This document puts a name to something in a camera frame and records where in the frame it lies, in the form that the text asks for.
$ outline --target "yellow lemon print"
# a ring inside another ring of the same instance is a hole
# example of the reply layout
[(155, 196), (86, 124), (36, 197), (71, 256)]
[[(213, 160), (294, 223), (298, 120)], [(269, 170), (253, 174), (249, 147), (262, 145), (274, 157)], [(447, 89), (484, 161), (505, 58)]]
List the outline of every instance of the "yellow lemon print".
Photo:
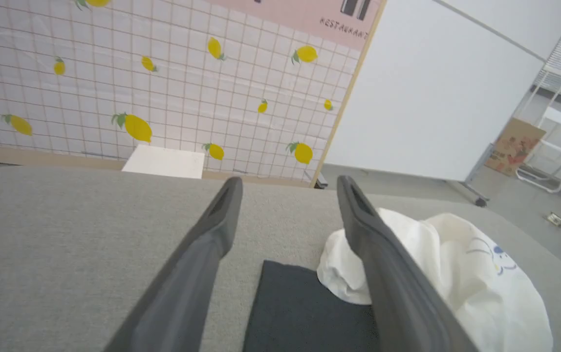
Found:
[(12, 125), (16, 131), (26, 134), (27, 136), (33, 135), (33, 128), (25, 119), (17, 117), (14, 114), (2, 114), (0, 117), (7, 125)]
[(52, 68), (55, 70), (55, 74), (64, 74), (65, 73), (65, 63), (61, 60), (60, 57), (57, 56), (55, 59), (55, 66)]
[(292, 64), (300, 63), (300, 60), (309, 63), (309, 62), (313, 62), (317, 58), (318, 58), (318, 53), (316, 53), (316, 50), (312, 46), (305, 45), (299, 48), (298, 50), (294, 51), (294, 56), (292, 56), (291, 58), (291, 63)]
[(141, 140), (143, 142), (151, 142), (152, 130), (151, 127), (148, 126), (148, 123), (141, 118), (138, 118), (134, 114), (115, 114), (111, 118), (111, 124), (113, 121), (116, 121), (120, 129), (122, 125), (126, 127), (126, 131), (129, 132), (130, 136), (135, 138), (136, 140)]
[(224, 56), (224, 53), (222, 53), (222, 46), (216, 38), (211, 37), (211, 39), (209, 39), (209, 44), (207, 45), (207, 47), (209, 48), (209, 53), (211, 54), (211, 56), (218, 60), (226, 60), (226, 56)]
[(87, 6), (87, 4), (90, 4), (91, 6), (94, 6), (94, 7), (104, 7), (110, 1), (111, 0), (76, 0), (76, 3), (77, 3), (77, 7), (79, 9), (81, 9), (81, 6), (87, 7), (89, 9), (89, 6)]
[(287, 148), (285, 149), (289, 149), (290, 153), (296, 152), (294, 153), (294, 156), (300, 163), (308, 164), (311, 161), (311, 158), (313, 158), (313, 150), (304, 143), (294, 142), (287, 145)]
[(204, 148), (204, 150), (207, 150), (209, 152), (211, 158), (218, 160), (222, 160), (224, 158), (224, 149), (222, 149), (222, 147), (220, 147), (219, 145), (207, 143), (203, 144), (202, 147)]
[(330, 100), (326, 100), (324, 102), (324, 109), (328, 110), (328, 111), (332, 111), (333, 107), (332, 107), (332, 102), (330, 102)]
[(152, 63), (152, 60), (148, 56), (144, 56), (142, 58), (142, 65), (150, 72), (157, 72), (157, 67)]
[(259, 113), (264, 113), (267, 110), (267, 100), (261, 100), (261, 105), (259, 105)]

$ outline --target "folded black fabric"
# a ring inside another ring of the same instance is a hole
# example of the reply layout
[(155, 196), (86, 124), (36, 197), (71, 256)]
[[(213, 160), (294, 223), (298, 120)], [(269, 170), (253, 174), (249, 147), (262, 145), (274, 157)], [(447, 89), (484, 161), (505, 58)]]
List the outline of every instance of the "folded black fabric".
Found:
[(263, 262), (243, 352), (370, 352), (379, 339), (371, 306), (334, 296), (313, 270)]

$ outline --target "white garment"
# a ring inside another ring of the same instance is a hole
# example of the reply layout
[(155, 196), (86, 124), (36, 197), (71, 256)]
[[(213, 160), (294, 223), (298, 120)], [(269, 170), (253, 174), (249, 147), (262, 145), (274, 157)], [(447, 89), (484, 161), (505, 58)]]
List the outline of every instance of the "white garment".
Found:
[[(453, 214), (416, 221), (378, 213), (483, 352), (544, 352), (553, 346), (548, 314), (528, 276), (472, 223)], [(370, 305), (363, 262), (343, 229), (330, 235), (319, 281), (338, 298)]]

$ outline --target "beige border strip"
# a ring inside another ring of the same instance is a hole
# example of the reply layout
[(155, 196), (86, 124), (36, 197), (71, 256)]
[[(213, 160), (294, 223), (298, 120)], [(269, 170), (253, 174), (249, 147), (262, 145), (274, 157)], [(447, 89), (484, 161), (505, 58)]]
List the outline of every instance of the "beige border strip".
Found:
[(348, 90), (345, 93), (344, 100), (343, 102), (341, 102), (339, 114), (337, 114), (337, 120), (335, 120), (335, 124), (332, 126), (332, 130), (330, 131), (330, 136), (328, 137), (328, 141), (326, 142), (326, 147), (324, 148), (324, 152), (322, 153), (322, 157), (320, 158), (320, 161), (318, 163), (318, 168), (316, 169), (313, 179), (311, 180), (311, 183), (309, 185), (310, 188), (316, 186), (316, 182), (318, 181), (318, 176), (322, 171), (322, 166), (324, 166), (326, 154), (328, 154), (328, 149), (330, 148), (332, 139), (334, 138), (335, 132), (337, 131), (337, 127), (339, 126), (339, 122), (341, 121), (341, 116), (343, 116), (344, 114), (345, 106), (348, 104), (348, 100), (350, 99), (350, 94), (352, 94), (352, 89), (354, 88), (354, 82), (356, 82), (357, 76), (359, 76), (359, 71), (361, 71), (361, 66), (363, 66), (363, 60), (365, 60), (367, 50), (369, 50), (369, 46), (372, 44), (372, 38), (374, 38), (374, 33), (376, 33), (376, 27), (378, 27), (378, 24), (381, 21), (381, 16), (383, 15), (383, 10), (385, 9), (386, 4), (387, 4), (387, 0), (381, 0), (381, 6), (378, 7), (378, 12), (376, 13), (376, 17), (374, 18), (374, 22), (372, 23), (372, 29), (369, 32), (369, 37), (365, 42), (363, 51), (361, 51), (361, 56), (359, 56), (359, 62), (357, 63), (357, 67), (354, 70), (354, 74), (352, 75), (352, 80), (350, 80), (350, 85), (348, 86)]
[[(84, 156), (54, 154), (37, 150), (13, 149), (0, 147), (0, 163), (30, 166), (67, 166), (85, 167), (89, 169), (121, 170), (126, 162), (121, 160), (102, 160), (86, 158)], [(202, 178), (209, 180), (226, 180), (234, 174), (203, 171)], [(267, 185), (283, 185), (293, 187), (309, 187), (309, 183), (282, 178), (260, 178), (256, 176), (241, 176), (243, 182), (263, 183)]]

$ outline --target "power outlet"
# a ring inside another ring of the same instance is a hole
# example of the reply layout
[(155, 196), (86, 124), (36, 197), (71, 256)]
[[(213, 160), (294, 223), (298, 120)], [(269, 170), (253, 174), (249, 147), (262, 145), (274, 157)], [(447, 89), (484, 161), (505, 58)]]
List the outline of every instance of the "power outlet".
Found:
[(556, 227), (561, 227), (561, 217), (551, 212), (545, 218), (547, 221), (551, 222)]

